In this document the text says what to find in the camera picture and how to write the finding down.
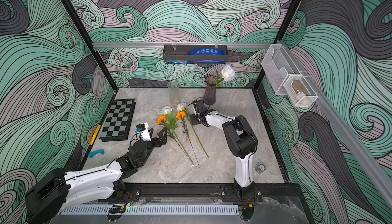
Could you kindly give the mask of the orange marigold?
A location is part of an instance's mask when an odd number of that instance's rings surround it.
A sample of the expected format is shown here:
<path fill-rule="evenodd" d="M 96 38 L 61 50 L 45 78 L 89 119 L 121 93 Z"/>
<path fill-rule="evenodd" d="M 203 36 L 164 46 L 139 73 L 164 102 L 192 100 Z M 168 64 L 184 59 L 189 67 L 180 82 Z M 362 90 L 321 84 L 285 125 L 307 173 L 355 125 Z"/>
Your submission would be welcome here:
<path fill-rule="evenodd" d="M 186 117 L 187 117 L 187 113 L 186 113 L 184 110 L 179 111 L 179 112 L 176 114 L 176 118 L 177 118 L 178 120 L 180 120 L 180 122 L 181 122 L 181 124 L 182 124 L 183 133 L 186 135 L 186 138 L 187 138 L 187 140 L 189 141 L 189 144 L 190 144 L 190 146 L 191 146 L 191 148 L 192 148 L 192 150 L 193 150 L 193 153 L 194 153 L 196 162 L 197 162 L 198 166 L 200 166 L 200 165 L 199 165 L 199 162 L 198 162 L 198 158 L 197 158 L 197 156 L 196 156 L 196 152 L 195 152 L 194 147 L 193 147 L 193 144 L 192 144 L 192 141 L 191 141 L 190 136 L 189 136 L 189 130 L 188 130 L 188 127 L 187 127 L 187 124 L 186 124 Z"/>
<path fill-rule="evenodd" d="M 167 119 L 165 115 L 160 116 L 157 120 L 158 125 L 166 125 L 166 123 L 167 123 Z"/>

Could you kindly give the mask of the white rose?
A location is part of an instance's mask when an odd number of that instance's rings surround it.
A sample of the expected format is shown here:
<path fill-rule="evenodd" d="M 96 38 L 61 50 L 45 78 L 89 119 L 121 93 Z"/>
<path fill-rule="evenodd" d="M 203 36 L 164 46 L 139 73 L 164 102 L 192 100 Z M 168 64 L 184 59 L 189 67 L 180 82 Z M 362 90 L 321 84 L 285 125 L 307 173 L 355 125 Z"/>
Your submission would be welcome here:
<path fill-rule="evenodd" d="M 234 79 L 235 70 L 229 64 L 226 64 L 220 71 L 216 70 L 216 76 L 216 86 L 221 87 L 222 82 L 229 82 Z"/>
<path fill-rule="evenodd" d="M 189 159 L 191 164 L 194 164 L 193 160 L 189 156 L 188 152 L 186 151 L 183 143 L 180 141 L 179 137 L 176 134 L 176 129 L 178 128 L 177 124 L 177 118 L 176 118 L 176 113 L 173 111 L 173 108 L 171 106 L 165 106 L 161 109 L 161 115 L 165 115 L 167 119 L 166 125 L 164 127 L 167 129 L 167 135 L 173 139 L 177 145 L 181 148 L 181 150 L 184 152 L 186 157 Z"/>
<path fill-rule="evenodd" d="M 188 110 L 187 110 L 187 105 L 186 105 L 186 103 L 183 103 L 183 102 L 182 102 L 182 103 L 179 103 L 179 104 L 177 105 L 177 108 L 176 108 L 176 109 L 177 109 L 177 112 L 184 110 L 184 111 L 187 113 L 187 117 L 186 117 L 186 124 L 187 124 L 187 127 L 188 127 L 188 129 L 189 129 L 189 126 L 191 127 L 191 129 L 192 129 L 192 131 L 194 132 L 194 134 L 195 134 L 195 136 L 196 136 L 196 138 L 197 138 L 197 140 L 198 140 L 198 142 L 199 142 L 199 145 L 201 146 L 201 148 L 202 148 L 204 154 L 206 155 L 207 158 L 209 158 L 209 155 L 208 155 L 207 151 L 205 150 L 205 147 L 204 147 L 204 145 L 202 144 L 202 142 L 201 142 L 201 140 L 200 140 L 200 137 L 198 136 L 198 134 L 197 134 L 197 132 L 196 132 L 194 126 L 191 124 L 190 113 L 189 113 Z"/>

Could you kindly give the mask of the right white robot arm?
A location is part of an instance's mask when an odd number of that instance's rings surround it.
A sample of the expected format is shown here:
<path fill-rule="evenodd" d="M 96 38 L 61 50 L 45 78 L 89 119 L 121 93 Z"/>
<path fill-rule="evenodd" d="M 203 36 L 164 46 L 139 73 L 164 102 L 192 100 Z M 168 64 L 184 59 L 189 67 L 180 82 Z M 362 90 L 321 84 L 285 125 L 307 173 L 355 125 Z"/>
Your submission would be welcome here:
<path fill-rule="evenodd" d="M 216 127 L 223 131 L 227 146 L 235 157 L 236 174 L 234 178 L 234 194 L 239 200 L 248 200 L 253 196 L 254 184 L 251 166 L 257 151 L 258 140 L 246 117 L 239 115 L 230 117 L 210 109 L 203 99 L 189 104 L 193 113 L 191 124 L 202 124 L 205 127 Z"/>

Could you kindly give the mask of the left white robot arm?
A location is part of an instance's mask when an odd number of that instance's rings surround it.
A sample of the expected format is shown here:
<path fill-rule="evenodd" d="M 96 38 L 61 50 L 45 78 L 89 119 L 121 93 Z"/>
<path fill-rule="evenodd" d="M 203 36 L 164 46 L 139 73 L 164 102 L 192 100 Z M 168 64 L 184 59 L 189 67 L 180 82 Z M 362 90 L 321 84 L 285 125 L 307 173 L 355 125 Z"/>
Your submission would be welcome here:
<path fill-rule="evenodd" d="M 136 141 L 109 164 L 80 171 L 53 169 L 25 194 L 27 222 L 44 224 L 65 209 L 93 200 L 120 200 L 126 194 L 123 180 L 145 165 L 155 147 L 166 143 L 163 128 L 157 137 Z"/>

